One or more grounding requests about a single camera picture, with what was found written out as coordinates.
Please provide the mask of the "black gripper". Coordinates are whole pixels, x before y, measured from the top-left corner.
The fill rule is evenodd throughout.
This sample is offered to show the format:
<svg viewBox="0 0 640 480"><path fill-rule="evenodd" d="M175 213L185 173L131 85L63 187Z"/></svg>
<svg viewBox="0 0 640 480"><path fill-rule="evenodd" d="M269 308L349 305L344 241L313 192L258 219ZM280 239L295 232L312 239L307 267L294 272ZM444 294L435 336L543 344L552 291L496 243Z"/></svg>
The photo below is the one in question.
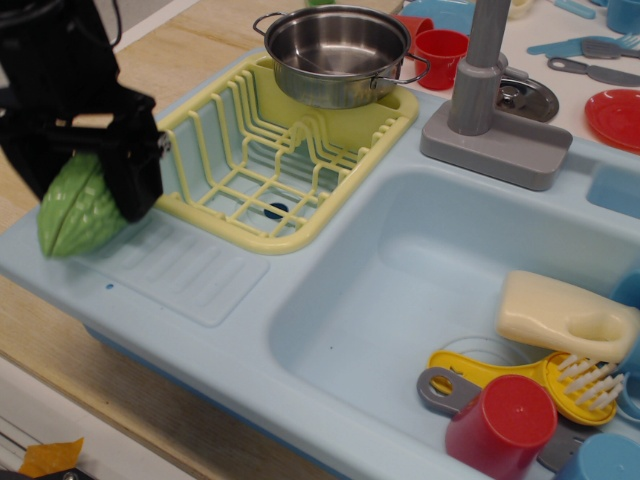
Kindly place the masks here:
<svg viewBox="0 0 640 480"><path fill-rule="evenodd" d="M97 153L133 223L163 193L168 144L154 99L120 83L114 45L92 1L2 2L1 149L39 200L73 153Z"/></svg>

